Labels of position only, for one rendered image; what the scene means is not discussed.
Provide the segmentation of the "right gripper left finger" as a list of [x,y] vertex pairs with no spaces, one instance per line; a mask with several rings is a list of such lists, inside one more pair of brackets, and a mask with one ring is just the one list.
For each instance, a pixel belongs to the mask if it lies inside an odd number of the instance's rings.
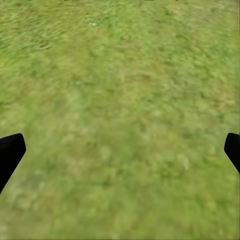
[[0,138],[0,193],[26,152],[21,133]]

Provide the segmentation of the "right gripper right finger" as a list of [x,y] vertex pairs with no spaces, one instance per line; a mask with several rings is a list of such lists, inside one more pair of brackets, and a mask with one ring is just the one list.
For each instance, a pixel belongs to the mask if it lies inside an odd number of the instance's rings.
[[224,151],[240,173],[240,135],[228,133]]

